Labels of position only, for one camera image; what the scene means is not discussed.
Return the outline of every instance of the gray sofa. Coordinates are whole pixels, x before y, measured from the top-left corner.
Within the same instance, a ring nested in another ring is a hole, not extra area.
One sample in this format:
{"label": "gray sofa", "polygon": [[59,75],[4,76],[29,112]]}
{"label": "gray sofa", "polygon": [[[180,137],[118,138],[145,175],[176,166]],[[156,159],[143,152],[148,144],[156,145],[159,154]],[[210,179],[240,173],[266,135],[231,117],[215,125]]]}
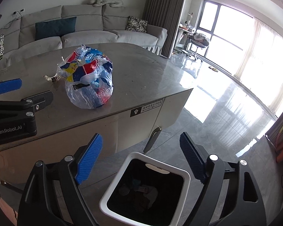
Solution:
{"label": "gray sofa", "polygon": [[[75,16],[74,33],[35,41],[35,23]],[[160,55],[167,30],[148,25],[147,33],[126,31],[129,16],[139,18],[140,14],[138,10],[129,7],[68,5],[24,15],[5,26],[9,28],[0,29],[0,35],[4,34],[5,51],[0,60],[0,70],[22,59],[81,44],[126,42]]]}

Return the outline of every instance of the snack wrapper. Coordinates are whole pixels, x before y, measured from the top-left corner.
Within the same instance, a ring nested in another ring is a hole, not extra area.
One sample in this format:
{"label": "snack wrapper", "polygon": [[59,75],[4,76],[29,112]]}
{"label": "snack wrapper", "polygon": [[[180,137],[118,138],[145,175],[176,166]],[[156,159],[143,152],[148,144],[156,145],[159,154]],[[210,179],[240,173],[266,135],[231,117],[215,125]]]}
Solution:
{"label": "snack wrapper", "polygon": [[81,45],[58,65],[70,101],[81,109],[104,105],[112,95],[112,62],[97,49]]}

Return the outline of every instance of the gray tile floor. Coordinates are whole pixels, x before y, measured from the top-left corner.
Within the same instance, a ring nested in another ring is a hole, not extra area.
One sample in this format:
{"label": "gray tile floor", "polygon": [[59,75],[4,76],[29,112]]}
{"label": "gray tile floor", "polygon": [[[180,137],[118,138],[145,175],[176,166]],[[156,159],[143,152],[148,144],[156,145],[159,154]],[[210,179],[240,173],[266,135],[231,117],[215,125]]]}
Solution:
{"label": "gray tile floor", "polygon": [[[217,154],[224,161],[237,162],[243,158],[248,162],[260,187],[269,224],[280,211],[283,201],[283,167],[275,163],[274,149],[264,136],[274,120],[235,82],[221,72],[210,70],[208,64],[178,55],[170,61],[189,72],[197,87],[192,91],[176,123],[161,132],[147,155],[187,170],[191,175],[188,196],[178,225],[184,223],[203,186],[194,179],[180,150],[179,136],[184,131],[188,132],[195,143],[203,145],[208,153]],[[105,216],[98,203],[126,156],[131,152],[142,152],[146,143],[147,140],[144,140],[98,160],[89,179],[81,185],[82,194],[100,225],[124,225]],[[221,213],[226,189],[225,181],[211,221],[217,220]],[[14,208],[18,207],[19,195],[2,187],[0,191],[8,203]],[[65,218],[69,219],[61,191],[59,196]]]}

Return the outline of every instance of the blue textured pad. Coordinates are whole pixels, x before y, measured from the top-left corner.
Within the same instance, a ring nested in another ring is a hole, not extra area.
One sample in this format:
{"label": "blue textured pad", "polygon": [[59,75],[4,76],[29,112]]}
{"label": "blue textured pad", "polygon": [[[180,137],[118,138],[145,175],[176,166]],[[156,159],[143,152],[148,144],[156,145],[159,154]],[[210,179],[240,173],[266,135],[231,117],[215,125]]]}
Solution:
{"label": "blue textured pad", "polygon": [[179,142],[180,148],[189,163],[194,177],[204,184],[208,178],[205,173],[205,162],[200,157],[194,145],[191,143],[185,133],[180,135]]}
{"label": "blue textured pad", "polygon": [[78,173],[75,177],[76,182],[80,185],[83,181],[87,180],[91,170],[94,166],[103,147],[103,138],[98,134],[89,145],[85,154],[82,156],[78,163]]}
{"label": "blue textured pad", "polygon": [[0,94],[14,91],[22,87],[21,79],[13,79],[0,83]]}

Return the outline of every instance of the trash can handle hole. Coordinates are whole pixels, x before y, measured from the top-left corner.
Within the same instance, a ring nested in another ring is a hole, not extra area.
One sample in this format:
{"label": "trash can handle hole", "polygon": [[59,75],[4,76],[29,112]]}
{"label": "trash can handle hole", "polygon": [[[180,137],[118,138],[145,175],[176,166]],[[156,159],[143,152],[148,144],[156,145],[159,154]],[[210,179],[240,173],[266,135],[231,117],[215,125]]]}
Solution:
{"label": "trash can handle hole", "polygon": [[170,173],[169,171],[160,169],[160,168],[158,168],[158,167],[156,167],[156,166],[153,166],[153,165],[151,165],[151,164],[148,164],[148,163],[146,164],[146,167],[148,167],[148,168],[150,168],[150,169],[152,169],[152,170],[154,170],[154,171],[156,171],[156,172],[160,172],[160,173],[162,173],[162,174],[169,174],[169,173]]}

